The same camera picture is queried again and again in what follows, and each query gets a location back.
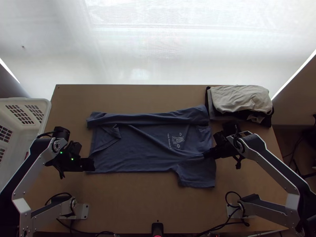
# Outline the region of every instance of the metal bracket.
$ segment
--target metal bracket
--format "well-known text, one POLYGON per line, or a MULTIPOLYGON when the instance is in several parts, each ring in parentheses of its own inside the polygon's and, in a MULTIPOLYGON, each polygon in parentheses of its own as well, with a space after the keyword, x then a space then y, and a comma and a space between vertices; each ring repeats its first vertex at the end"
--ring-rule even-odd
POLYGON ((60 216, 59 219, 85 220, 88 218, 89 204, 74 203, 72 208, 73 208, 73 212, 75 213, 74 216, 69 216, 69 217, 60 216))
MULTIPOLYGON (((233 211, 235 211, 235 210, 236 210, 236 208, 226 205, 227 217, 229 217, 233 213, 233 211)), ((255 216, 245 216, 245 217, 243 217, 243 211, 242 210, 236 211, 231 216, 231 218, 235 218, 235 219, 252 219, 254 217, 255 216)))

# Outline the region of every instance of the white graphic print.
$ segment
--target white graphic print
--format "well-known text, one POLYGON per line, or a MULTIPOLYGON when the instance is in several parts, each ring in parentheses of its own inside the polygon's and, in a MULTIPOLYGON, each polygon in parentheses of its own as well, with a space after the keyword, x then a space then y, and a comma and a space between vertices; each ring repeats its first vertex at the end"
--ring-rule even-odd
MULTIPOLYGON (((171 144, 170 144, 170 135, 167 134, 167 136, 168 136, 169 147, 170 147, 170 149, 172 149, 171 144)), ((180 148, 180 144, 179 143, 184 142, 184 136, 182 136, 182 133, 179 133, 178 137, 172 136, 172 142, 173 142, 174 145, 177 146, 177 148, 180 148)))
POLYGON ((178 144, 180 142, 184 141, 184 136, 183 137, 172 137, 172 142, 173 144, 178 144))

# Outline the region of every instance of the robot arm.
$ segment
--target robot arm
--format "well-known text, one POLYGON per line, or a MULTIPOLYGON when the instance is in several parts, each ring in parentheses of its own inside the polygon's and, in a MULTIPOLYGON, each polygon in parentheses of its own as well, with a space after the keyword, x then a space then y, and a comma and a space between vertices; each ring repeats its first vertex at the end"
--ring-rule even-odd
POLYGON ((0 226, 4 236, 32 237, 39 228, 56 218, 87 218, 88 204, 77 203, 69 194, 54 197, 50 204, 35 211, 24 199, 45 166, 54 166, 61 179, 65 177, 64 171, 94 170, 93 160, 80 158, 81 145, 73 141, 68 144, 69 135, 67 129, 55 127, 51 138, 35 139, 28 157, 0 192, 0 226))
POLYGON ((309 185, 292 169, 269 150, 257 134, 240 132, 237 126, 234 135, 219 132, 214 135, 215 148, 206 157, 214 159, 233 156, 241 168, 241 160, 250 159, 258 163, 288 193, 286 204, 279 205, 260 199, 252 194, 238 200, 246 216, 260 216, 289 228, 298 237, 316 236, 316 195, 309 185))

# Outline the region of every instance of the pile of clothes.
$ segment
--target pile of clothes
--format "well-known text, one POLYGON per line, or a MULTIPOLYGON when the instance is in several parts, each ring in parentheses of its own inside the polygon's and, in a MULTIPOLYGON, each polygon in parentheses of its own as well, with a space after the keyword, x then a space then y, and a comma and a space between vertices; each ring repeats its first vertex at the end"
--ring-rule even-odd
POLYGON ((271 127, 274 113, 269 91, 261 86, 207 87, 205 106, 211 120, 245 120, 271 127))

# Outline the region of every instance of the wall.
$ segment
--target wall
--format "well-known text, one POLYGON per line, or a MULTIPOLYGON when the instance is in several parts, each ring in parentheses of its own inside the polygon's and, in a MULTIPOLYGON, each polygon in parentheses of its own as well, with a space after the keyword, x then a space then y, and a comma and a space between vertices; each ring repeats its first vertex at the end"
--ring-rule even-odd
POLYGON ((316 56, 273 99, 273 124, 313 125, 316 113, 316 56))
POLYGON ((30 95, 24 90, 8 71, 0 64, 0 98, 26 97, 30 95))

